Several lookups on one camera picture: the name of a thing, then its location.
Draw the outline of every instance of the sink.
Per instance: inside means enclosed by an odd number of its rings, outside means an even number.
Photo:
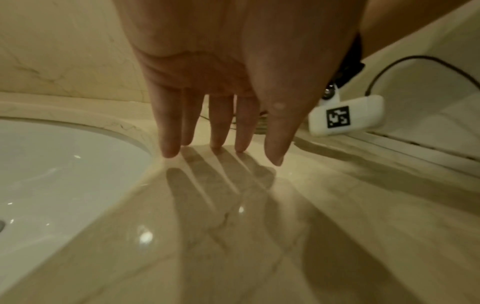
[[[113,132],[0,119],[0,294],[118,203],[150,161]]]

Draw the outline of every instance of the black wrist strap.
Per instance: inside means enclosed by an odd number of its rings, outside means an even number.
[[[360,73],[364,67],[365,65],[362,63],[362,39],[360,38],[360,34],[358,34],[341,62],[340,68],[332,78],[332,82],[334,82],[338,88],[341,88]]]

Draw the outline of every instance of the hand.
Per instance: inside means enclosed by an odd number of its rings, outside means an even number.
[[[260,104],[265,153],[281,165],[355,34],[365,0],[114,0],[143,70],[164,157],[188,145],[205,94],[210,145],[225,142],[237,95],[235,149]]]

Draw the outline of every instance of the forearm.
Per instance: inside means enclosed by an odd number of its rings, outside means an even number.
[[[369,0],[360,25],[363,55],[419,30],[469,0]]]

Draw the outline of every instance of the qr code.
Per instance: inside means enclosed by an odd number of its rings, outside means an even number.
[[[349,107],[334,108],[326,111],[327,127],[338,128],[350,125]]]

